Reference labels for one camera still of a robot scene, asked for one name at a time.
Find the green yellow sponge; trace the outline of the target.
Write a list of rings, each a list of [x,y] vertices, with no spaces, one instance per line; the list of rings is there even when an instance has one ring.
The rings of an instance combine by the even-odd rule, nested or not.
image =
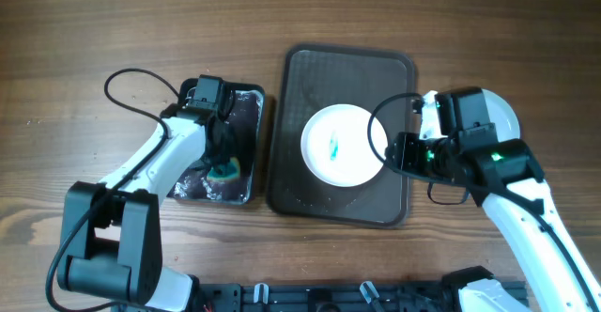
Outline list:
[[[226,183],[240,177],[240,163],[237,157],[231,157],[225,164],[212,166],[206,175],[207,181]]]

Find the white plate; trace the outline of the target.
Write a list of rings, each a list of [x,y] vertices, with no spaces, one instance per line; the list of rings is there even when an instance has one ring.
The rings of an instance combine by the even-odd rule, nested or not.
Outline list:
[[[337,187],[362,185],[375,177],[388,137],[371,113],[352,104],[335,104],[315,113],[300,137],[301,157],[319,180]]]
[[[439,115],[435,102],[438,91],[431,90],[423,95],[421,127],[419,136],[422,140],[445,137],[439,125]],[[487,89],[483,90],[489,119],[495,124],[500,142],[518,139],[521,135],[519,121],[513,108],[499,95]]]

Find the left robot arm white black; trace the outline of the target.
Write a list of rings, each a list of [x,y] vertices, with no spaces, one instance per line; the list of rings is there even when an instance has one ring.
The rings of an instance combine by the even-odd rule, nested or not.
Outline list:
[[[155,133],[118,170],[97,183],[77,181],[65,196],[60,246],[46,278],[53,286],[107,301],[107,306],[188,311],[196,278],[162,264],[160,205],[188,169],[211,185],[243,173],[232,128],[211,115],[161,118]]]

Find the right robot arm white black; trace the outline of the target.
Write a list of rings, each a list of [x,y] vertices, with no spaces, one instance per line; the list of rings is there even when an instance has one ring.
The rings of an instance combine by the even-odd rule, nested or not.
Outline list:
[[[600,285],[522,140],[501,142],[486,130],[427,140],[400,133],[381,160],[403,176],[465,189],[509,244],[542,310],[599,310]]]

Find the black water basin tray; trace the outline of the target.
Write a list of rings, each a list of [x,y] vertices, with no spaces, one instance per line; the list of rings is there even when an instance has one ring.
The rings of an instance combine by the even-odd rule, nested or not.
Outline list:
[[[264,90],[257,85],[223,80],[225,100],[222,107],[213,112],[196,110],[187,105],[187,97],[192,95],[190,89],[195,87],[198,78],[182,83],[177,107],[162,113],[164,120],[169,124],[175,117],[189,119],[195,129],[193,151],[187,155],[184,169],[172,174],[175,179],[170,182],[167,195],[177,200],[244,205],[254,199],[255,195],[254,173],[263,116]],[[226,183],[207,181],[208,170],[196,169],[196,163],[205,150],[205,126],[213,115],[234,129],[238,144],[236,155],[241,167],[240,177]]]

